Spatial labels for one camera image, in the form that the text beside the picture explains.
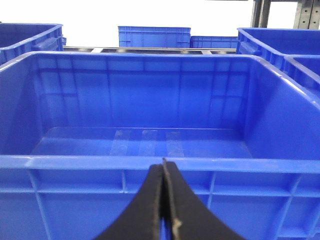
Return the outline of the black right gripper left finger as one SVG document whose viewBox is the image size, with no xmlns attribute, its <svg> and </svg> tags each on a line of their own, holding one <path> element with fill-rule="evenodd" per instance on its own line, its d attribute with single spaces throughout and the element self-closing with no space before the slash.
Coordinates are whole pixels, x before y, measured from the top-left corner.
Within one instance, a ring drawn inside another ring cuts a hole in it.
<svg viewBox="0 0 320 240">
<path fill-rule="evenodd" d="M 159 240 L 162 220 L 163 167 L 153 164 L 139 191 L 97 240 Z"/>
</svg>

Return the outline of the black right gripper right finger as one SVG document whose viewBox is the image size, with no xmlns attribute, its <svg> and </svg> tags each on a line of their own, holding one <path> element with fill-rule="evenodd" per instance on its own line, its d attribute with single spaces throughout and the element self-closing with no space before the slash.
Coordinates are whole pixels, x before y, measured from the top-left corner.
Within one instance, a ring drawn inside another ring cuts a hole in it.
<svg viewBox="0 0 320 240">
<path fill-rule="evenodd" d="M 243 240 L 196 196 L 173 161 L 162 159 L 162 214 L 168 240 Z"/>
</svg>

